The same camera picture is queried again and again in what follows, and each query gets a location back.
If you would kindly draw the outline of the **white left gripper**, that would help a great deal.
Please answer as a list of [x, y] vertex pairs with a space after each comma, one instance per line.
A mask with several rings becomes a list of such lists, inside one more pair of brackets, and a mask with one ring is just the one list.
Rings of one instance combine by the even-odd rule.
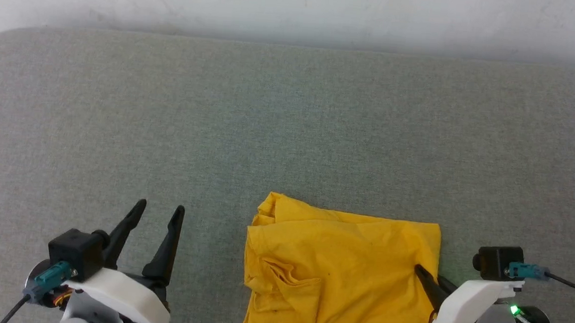
[[[134, 281], [118, 268], [117, 261], [129, 234], [135, 229], [147, 206], [146, 199], [137, 201], [110, 233], [104, 248], [104, 267], [86, 281], [65, 281], [72, 295], [59, 323], [169, 323], [169, 311], [150, 289]], [[154, 257], [142, 271], [145, 278], [168, 286], [176, 258], [184, 206], [174, 211], [167, 224], [167, 233]]]

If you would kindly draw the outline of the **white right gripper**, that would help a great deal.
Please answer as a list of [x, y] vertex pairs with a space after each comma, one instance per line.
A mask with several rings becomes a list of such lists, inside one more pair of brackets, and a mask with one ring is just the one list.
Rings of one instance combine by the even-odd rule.
[[432, 323], [476, 323], [498, 299], [514, 297], [525, 284], [470, 280], [457, 287], [442, 275], [434, 278], [422, 265], [415, 265], [415, 273], [437, 314]]

